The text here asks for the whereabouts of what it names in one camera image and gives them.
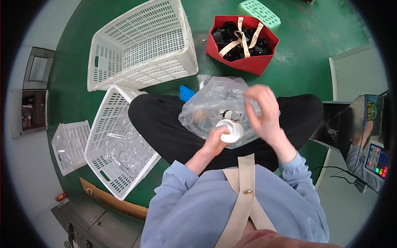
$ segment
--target wrist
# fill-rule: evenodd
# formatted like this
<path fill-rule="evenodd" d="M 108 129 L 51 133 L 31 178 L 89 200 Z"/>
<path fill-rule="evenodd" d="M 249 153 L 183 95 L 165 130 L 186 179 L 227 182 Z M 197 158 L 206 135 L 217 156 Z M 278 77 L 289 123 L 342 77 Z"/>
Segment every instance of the wrist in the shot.
<path fill-rule="evenodd" d="M 206 149 L 205 147 L 202 147 L 200 150 L 198 150 L 195 156 L 199 157 L 203 162 L 208 162 L 208 163 L 210 163 L 215 157 L 213 155 L 213 152 Z"/>
<path fill-rule="evenodd" d="M 283 145 L 285 145 L 286 141 L 288 141 L 288 138 L 285 135 L 284 130 L 282 128 L 279 128 L 272 133 L 271 138 L 269 139 L 269 141 L 267 141 L 267 143 L 269 144 L 269 146 L 275 149 L 277 147 L 282 147 Z"/>
<path fill-rule="evenodd" d="M 194 156 L 185 164 L 196 175 L 200 175 L 207 165 L 212 161 L 214 156 L 211 152 L 201 148 L 194 154 Z"/>
<path fill-rule="evenodd" d="M 280 162 L 287 163 L 292 161 L 296 157 L 297 150 L 291 144 L 283 129 L 280 129 L 280 132 L 276 135 L 275 140 L 269 145 L 273 148 Z"/>

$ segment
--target black pants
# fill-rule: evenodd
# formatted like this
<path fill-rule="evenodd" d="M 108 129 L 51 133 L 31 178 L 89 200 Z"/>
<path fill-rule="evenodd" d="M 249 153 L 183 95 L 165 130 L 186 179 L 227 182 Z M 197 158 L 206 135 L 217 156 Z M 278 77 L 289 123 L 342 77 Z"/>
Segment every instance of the black pants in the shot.
<path fill-rule="evenodd" d="M 323 105 L 315 95 L 279 97 L 280 127 L 292 145 L 299 150 L 316 130 L 323 116 Z M 188 131 L 178 121 L 184 102 L 177 96 L 137 96 L 128 110 L 129 118 L 143 138 L 169 164 L 177 160 L 186 163 L 204 145 L 205 140 Z M 255 153 L 255 163 L 271 171 L 278 168 L 273 149 L 262 139 L 256 139 L 233 150 L 224 149 L 205 171 L 237 166 L 237 157 Z"/>

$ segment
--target knee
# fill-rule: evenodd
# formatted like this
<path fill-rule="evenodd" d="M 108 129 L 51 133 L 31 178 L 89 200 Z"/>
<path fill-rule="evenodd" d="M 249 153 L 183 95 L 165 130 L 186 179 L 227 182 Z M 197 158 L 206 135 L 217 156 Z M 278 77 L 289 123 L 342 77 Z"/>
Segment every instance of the knee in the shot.
<path fill-rule="evenodd" d="M 311 114 L 315 117 L 322 118 L 324 115 L 324 106 L 320 98 L 313 94 L 307 94 L 305 97 L 306 106 Z"/>
<path fill-rule="evenodd" d="M 148 94 L 142 94 L 135 97 L 129 105 L 128 116 L 137 117 L 142 116 L 146 111 L 147 107 L 150 107 L 155 99 Z"/>

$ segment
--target bag handle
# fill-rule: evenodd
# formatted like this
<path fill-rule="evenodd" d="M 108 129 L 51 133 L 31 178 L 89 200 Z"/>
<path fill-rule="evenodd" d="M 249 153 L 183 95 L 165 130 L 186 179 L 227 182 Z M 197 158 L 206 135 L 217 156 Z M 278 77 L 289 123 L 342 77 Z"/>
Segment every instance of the bag handle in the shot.
<path fill-rule="evenodd" d="M 220 50 L 219 55 L 221 57 L 225 56 L 226 53 L 228 53 L 233 47 L 237 46 L 240 43 L 242 44 L 242 47 L 244 50 L 244 58 L 250 57 L 248 49 L 253 48 L 255 46 L 256 41 L 258 40 L 259 33 L 263 28 L 263 24 L 258 23 L 258 28 L 256 29 L 256 31 L 251 39 L 250 46 L 248 47 L 247 40 L 245 38 L 245 34 L 244 34 L 244 32 L 241 31 L 241 27 L 243 25 L 243 19 L 244 19 L 243 17 L 239 17 L 239 19 L 237 21 L 237 27 L 239 30 L 234 31 L 234 35 L 237 36 L 238 39 L 236 41 L 230 42 L 227 46 L 225 46 L 222 50 Z"/>

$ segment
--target crate handle hole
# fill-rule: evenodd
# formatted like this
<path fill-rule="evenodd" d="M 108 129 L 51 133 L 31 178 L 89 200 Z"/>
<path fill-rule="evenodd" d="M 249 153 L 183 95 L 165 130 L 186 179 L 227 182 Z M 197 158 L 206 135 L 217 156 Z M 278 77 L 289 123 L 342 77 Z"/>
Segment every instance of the crate handle hole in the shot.
<path fill-rule="evenodd" d="M 103 178 L 105 178 L 106 181 L 110 182 L 110 179 L 103 171 L 100 171 L 99 173 L 103 176 Z"/>
<path fill-rule="evenodd" d="M 98 68 L 99 57 L 95 56 L 95 67 Z"/>

